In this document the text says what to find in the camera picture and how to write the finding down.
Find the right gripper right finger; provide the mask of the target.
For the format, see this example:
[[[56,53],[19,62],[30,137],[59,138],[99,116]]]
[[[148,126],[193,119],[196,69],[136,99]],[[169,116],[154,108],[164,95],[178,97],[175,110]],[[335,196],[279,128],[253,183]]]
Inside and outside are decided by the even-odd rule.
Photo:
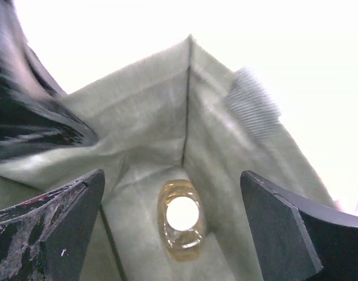
[[[240,187],[264,280],[358,280],[358,217],[243,171]]]

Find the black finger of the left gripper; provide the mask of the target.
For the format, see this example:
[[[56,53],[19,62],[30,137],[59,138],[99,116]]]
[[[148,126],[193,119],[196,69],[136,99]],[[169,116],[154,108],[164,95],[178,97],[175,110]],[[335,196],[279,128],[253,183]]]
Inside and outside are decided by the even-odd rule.
[[[0,1],[0,163],[96,143],[96,133],[60,102],[65,96],[28,46],[13,1]]]

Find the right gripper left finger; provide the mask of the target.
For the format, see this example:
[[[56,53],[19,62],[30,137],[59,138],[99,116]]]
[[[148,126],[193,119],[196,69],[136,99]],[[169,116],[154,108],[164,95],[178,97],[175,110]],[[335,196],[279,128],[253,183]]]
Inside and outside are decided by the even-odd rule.
[[[104,186],[97,169],[0,210],[0,280],[79,280]]]

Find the amber bottle white cap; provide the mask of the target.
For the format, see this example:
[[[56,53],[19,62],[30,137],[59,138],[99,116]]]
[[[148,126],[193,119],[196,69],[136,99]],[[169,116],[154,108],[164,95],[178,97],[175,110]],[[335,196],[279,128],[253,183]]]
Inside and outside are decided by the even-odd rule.
[[[197,259],[206,236],[204,207],[194,185],[185,179],[167,181],[156,205],[158,231],[176,262]]]

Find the green canvas bag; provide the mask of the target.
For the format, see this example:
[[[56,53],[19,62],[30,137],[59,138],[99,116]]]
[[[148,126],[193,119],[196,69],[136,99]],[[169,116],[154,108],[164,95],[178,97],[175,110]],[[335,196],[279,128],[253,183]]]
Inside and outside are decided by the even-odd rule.
[[[257,140],[232,116],[225,98],[234,78],[186,39],[64,97],[98,144],[1,164],[0,209],[103,169],[102,208],[81,280],[261,280],[241,173],[334,203],[283,125]],[[205,206],[208,233],[193,262],[175,262],[158,234],[158,194],[173,179],[190,180]]]

